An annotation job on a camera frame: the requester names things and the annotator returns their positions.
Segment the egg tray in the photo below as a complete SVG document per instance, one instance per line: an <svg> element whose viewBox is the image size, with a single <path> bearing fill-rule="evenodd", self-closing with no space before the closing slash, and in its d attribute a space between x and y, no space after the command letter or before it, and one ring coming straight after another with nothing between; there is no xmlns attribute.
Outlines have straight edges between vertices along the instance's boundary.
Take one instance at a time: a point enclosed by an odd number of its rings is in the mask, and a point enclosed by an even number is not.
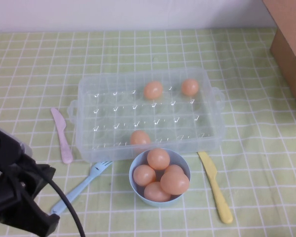
<svg viewBox="0 0 296 237"><path fill-rule="evenodd" d="M181 92L187 78L200 85L193 97ZM156 100L147 100L144 86L153 80L162 83L163 93ZM68 114L76 124L75 142L82 158L98 162L134 158L155 147L178 153L214 149L224 135L223 105L224 95L211 88L205 71L184 68L84 78ZM135 130L144 130L151 144L130 145Z"/></svg>

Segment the plastic egg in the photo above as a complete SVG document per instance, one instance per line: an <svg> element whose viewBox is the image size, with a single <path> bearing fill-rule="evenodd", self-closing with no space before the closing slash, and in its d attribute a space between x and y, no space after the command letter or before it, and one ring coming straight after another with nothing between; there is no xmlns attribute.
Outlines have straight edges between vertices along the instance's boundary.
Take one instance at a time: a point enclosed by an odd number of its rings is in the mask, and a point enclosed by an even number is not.
<svg viewBox="0 0 296 237"><path fill-rule="evenodd" d="M193 96L199 90L198 81L195 79L186 79L182 83L182 93L186 96Z"/></svg>
<svg viewBox="0 0 296 237"><path fill-rule="evenodd" d="M130 137L130 144L131 145L143 145L143 144L149 144L151 142L149 135L142 131L142 130L136 130L132 133Z"/></svg>
<svg viewBox="0 0 296 237"><path fill-rule="evenodd" d="M144 96L148 100L155 100L162 95L163 86L159 81L149 82L144 87Z"/></svg>
<svg viewBox="0 0 296 237"><path fill-rule="evenodd" d="M168 166L166 168L166 170L164 171L164 173L167 173L167 172L177 172L180 174L184 174L183 169L181 167L179 167L177 164L172 164L172 165Z"/></svg>
<svg viewBox="0 0 296 237"><path fill-rule="evenodd" d="M163 191L160 182L153 182L145 187L144 197L150 201L165 202L170 200L171 194Z"/></svg>
<svg viewBox="0 0 296 237"><path fill-rule="evenodd" d="M156 172L149 165L142 164L134 170L133 178L139 186L147 186L156 180Z"/></svg>
<svg viewBox="0 0 296 237"><path fill-rule="evenodd" d="M172 195L180 195L189 188L189 179L185 174L167 172L160 180L161 188Z"/></svg>
<svg viewBox="0 0 296 237"><path fill-rule="evenodd" d="M170 164L170 156L164 149L155 148L149 151L147 161L151 168L164 170Z"/></svg>

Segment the black cable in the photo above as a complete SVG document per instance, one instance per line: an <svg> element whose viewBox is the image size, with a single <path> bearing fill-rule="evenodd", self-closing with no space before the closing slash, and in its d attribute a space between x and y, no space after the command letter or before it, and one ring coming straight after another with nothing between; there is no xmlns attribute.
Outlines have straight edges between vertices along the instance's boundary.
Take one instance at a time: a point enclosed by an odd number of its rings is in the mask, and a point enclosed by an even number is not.
<svg viewBox="0 0 296 237"><path fill-rule="evenodd" d="M58 193L58 195L64 201L65 205L67 206L68 210L70 211L71 215L73 216L74 222L77 225L77 228L79 230L80 236L81 237L85 237L85 233L84 233L82 224L81 224L81 222L79 220L79 217L78 217L76 211L74 210L73 206L71 205L71 203L67 199L66 195L63 193L63 191L58 187L58 185L52 179L49 179L41 171L40 168L38 168L36 165L33 165L32 163L31 163L31 166L37 171L37 173L40 175L40 177L42 177L43 180L45 180Z"/></svg>

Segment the table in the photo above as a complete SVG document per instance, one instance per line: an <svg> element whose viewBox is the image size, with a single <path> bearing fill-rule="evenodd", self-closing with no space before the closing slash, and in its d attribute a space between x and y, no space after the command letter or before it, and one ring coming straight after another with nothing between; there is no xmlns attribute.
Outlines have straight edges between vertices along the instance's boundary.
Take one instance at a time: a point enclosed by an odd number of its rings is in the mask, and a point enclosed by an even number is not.
<svg viewBox="0 0 296 237"><path fill-rule="evenodd" d="M0 34L0 127L29 144L39 163L57 169L67 193L89 172L61 162L51 107L68 119L86 75L198 66L226 95L226 135L209 152L234 221L222 224L196 154L184 154L190 189L171 208L145 205L128 182L130 160L116 161L74 202L88 237L296 236L296 101L269 52L275 29ZM50 211L59 197L46 187L36 198ZM2 236L31 236L0 225ZM78 236L69 212L52 236Z"/></svg>

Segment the screw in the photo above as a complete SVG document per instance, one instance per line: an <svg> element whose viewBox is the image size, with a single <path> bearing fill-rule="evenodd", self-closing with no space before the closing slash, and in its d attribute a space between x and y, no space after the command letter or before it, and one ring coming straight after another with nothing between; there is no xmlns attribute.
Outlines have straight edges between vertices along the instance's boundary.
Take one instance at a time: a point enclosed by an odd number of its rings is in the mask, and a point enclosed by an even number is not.
<svg viewBox="0 0 296 237"><path fill-rule="evenodd" d="M21 182L20 184L21 184L23 189L26 187L26 184L24 182Z"/></svg>

